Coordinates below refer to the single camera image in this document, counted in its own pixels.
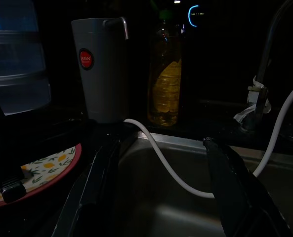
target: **stainless steel sink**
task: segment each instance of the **stainless steel sink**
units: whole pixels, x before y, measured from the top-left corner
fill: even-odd
[[[200,141],[153,134],[166,159],[190,186],[210,192]],[[233,148],[253,171],[263,152]],[[293,156],[273,154],[259,177],[293,232]],[[165,170],[143,133],[119,162],[116,236],[223,237],[216,202],[194,196]]]

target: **white hose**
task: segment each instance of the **white hose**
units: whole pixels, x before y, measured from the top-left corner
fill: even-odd
[[[271,138],[270,138],[267,150],[266,150],[262,160],[260,161],[258,167],[256,168],[256,170],[253,173],[256,177],[262,172],[262,170],[266,166],[266,164],[267,164],[267,162],[268,162],[268,160],[269,160],[269,158],[270,158],[270,156],[271,156],[271,154],[272,154],[272,152],[274,150],[274,147],[275,147],[278,135],[279,135],[280,127],[281,127],[281,125],[283,123],[285,115],[286,115],[286,113],[287,113],[287,111],[288,111],[288,109],[289,109],[289,107],[290,107],[292,102],[293,102],[293,91],[291,92],[291,94],[288,96],[288,98],[284,102],[284,104],[283,104],[283,106],[282,106],[282,108],[281,108],[281,110],[280,110],[280,112],[278,114],[278,117],[277,117],[274,129],[273,129],[273,133],[271,134]],[[129,119],[129,118],[124,120],[124,122],[132,123],[132,124],[138,126],[142,130],[142,132],[146,135],[146,137],[150,141],[150,143],[151,143],[152,147],[154,148],[156,154],[160,158],[161,162],[163,163],[163,165],[165,166],[165,168],[167,169],[169,174],[174,178],[174,180],[180,186],[182,186],[185,190],[187,190],[188,192],[190,192],[190,193],[192,193],[192,194],[194,194],[196,196],[199,196],[199,197],[202,197],[202,198],[214,198],[213,193],[202,192],[202,191],[199,191],[199,190],[196,190],[196,189],[190,187],[188,184],[186,184],[176,174],[176,172],[169,165],[169,163],[165,159],[163,153],[161,152],[161,150],[157,146],[156,141],[154,140],[153,136],[150,134],[150,132],[146,129],[146,127],[143,124],[141,124],[140,122],[138,122],[136,120]]]

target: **plastic bottle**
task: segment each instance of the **plastic bottle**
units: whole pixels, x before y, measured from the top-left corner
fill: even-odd
[[[172,126],[177,122],[180,94],[180,29],[173,24],[169,10],[160,11],[160,20],[151,35],[148,119],[162,126]]]

